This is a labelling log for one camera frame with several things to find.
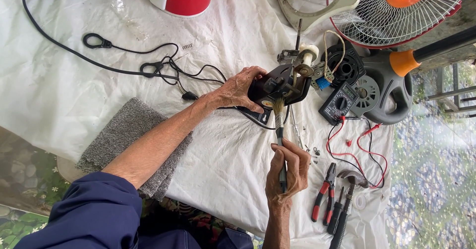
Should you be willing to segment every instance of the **digital multimeter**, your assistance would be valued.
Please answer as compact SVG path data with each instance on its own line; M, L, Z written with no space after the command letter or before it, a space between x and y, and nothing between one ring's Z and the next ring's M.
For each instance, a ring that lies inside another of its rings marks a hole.
M319 109L319 113L332 125L340 122L339 117L345 116L350 108L354 106L358 99L358 94L347 83L343 82L339 88L329 96L324 105Z

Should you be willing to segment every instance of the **sticker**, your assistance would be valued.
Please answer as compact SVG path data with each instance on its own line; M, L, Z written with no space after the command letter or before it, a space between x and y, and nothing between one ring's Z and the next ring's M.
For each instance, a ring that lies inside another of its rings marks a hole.
M265 106L268 106L268 107L273 107L273 104L271 103L271 101L268 101L268 100L261 101L261 104L263 104Z

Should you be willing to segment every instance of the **paintbrush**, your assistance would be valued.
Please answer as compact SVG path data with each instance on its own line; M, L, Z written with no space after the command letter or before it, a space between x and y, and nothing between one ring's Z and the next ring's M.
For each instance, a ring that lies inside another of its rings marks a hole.
M276 125L276 137L277 145L283 146L283 136L284 136L284 99L278 98L272 103L273 112L274 112L274 122ZM279 184L281 185L282 192L285 193L288 190L288 181L286 179L286 162L283 164L281 172L279 172Z

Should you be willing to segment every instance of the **navy blue jacket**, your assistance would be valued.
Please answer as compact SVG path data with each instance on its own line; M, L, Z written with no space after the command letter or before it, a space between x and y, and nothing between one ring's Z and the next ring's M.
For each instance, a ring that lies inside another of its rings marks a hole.
M95 172L74 181L51 209L47 226L15 249L200 249L184 230L138 237L142 200L126 179ZM253 248L247 234L227 229L217 248Z

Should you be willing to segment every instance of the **hammer head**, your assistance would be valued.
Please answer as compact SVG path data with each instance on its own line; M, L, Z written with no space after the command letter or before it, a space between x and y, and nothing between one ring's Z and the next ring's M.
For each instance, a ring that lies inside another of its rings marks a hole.
M351 170L342 171L337 175L338 178L347 178L351 184L360 185L363 188L368 188L369 184L367 179L360 173Z

